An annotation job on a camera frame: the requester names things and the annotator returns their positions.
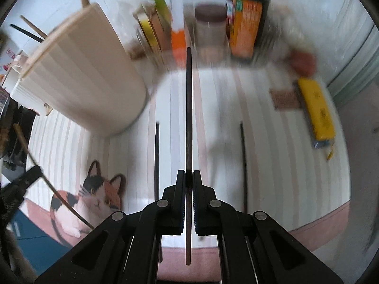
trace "cork mat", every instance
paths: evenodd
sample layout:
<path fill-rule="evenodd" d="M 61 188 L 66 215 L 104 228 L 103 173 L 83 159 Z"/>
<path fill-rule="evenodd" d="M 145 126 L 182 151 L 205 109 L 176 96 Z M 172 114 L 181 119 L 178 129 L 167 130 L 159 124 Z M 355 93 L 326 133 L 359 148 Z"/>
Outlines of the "cork mat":
<path fill-rule="evenodd" d="M 298 95 L 294 90 L 270 89 L 270 95 L 276 110 L 293 110 L 301 108 Z"/>

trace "cat ear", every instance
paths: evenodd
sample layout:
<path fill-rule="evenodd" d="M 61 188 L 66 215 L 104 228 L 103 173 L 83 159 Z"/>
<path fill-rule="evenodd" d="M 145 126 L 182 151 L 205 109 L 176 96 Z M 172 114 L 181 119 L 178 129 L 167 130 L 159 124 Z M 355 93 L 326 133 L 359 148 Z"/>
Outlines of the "cat ear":
<path fill-rule="evenodd" d="M 97 160 L 93 160 L 88 170 L 87 176 L 101 176 L 100 163 Z"/>
<path fill-rule="evenodd" d="M 126 178 L 123 174 L 117 174 L 115 177 L 111 179 L 109 183 L 117 191 L 117 194 L 120 194 L 120 190 L 122 190 L 125 181 Z"/>

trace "yellow box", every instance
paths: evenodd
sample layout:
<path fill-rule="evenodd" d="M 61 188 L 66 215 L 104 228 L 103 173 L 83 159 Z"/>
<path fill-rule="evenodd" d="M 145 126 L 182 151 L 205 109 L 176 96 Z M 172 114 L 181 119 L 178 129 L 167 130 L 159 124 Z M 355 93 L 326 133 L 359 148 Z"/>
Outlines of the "yellow box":
<path fill-rule="evenodd" d="M 312 79 L 300 78 L 298 86 L 308 110 L 315 139 L 318 141 L 334 139 L 333 121 L 318 82 Z"/>

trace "cat face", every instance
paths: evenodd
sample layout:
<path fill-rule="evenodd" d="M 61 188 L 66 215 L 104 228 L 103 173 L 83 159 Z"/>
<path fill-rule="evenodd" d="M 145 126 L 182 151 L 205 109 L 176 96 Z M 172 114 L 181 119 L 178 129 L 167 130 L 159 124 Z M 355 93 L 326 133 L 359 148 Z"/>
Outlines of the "cat face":
<path fill-rule="evenodd" d="M 120 188 L 125 180 L 123 174 L 117 174 L 111 180 L 102 177 L 100 164 L 94 160 L 79 190 L 80 199 L 91 212 L 105 219 L 121 208 Z"/>

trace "orange package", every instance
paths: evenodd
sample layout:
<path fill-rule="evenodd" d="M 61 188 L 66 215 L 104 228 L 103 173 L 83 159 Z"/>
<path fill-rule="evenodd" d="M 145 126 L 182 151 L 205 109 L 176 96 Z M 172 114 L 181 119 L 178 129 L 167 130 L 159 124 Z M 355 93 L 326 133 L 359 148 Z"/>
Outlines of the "orange package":
<path fill-rule="evenodd" d="M 230 50 L 239 58 L 253 57 L 255 39 L 262 15 L 262 3 L 255 0 L 234 0 L 235 15 L 230 34 Z"/>

